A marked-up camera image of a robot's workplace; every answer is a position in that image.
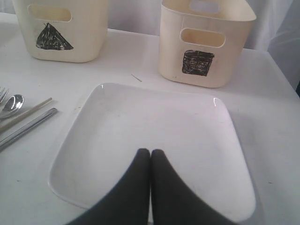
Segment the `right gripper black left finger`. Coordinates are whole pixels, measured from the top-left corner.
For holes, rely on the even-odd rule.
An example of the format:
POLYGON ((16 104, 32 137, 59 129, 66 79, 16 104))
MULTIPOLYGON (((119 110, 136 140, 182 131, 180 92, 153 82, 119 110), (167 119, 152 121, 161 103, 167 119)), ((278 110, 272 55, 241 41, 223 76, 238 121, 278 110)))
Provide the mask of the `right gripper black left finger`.
POLYGON ((146 225, 150 206, 150 152, 139 149, 118 183, 70 225, 146 225))

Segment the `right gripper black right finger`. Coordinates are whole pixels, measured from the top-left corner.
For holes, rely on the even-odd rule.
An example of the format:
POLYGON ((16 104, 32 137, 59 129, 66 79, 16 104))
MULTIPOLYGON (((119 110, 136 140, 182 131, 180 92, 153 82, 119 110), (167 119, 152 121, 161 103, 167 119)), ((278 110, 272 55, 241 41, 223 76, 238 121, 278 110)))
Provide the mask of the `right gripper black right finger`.
POLYGON ((151 204, 155 225, 234 225, 200 199, 162 150, 151 154, 151 204))

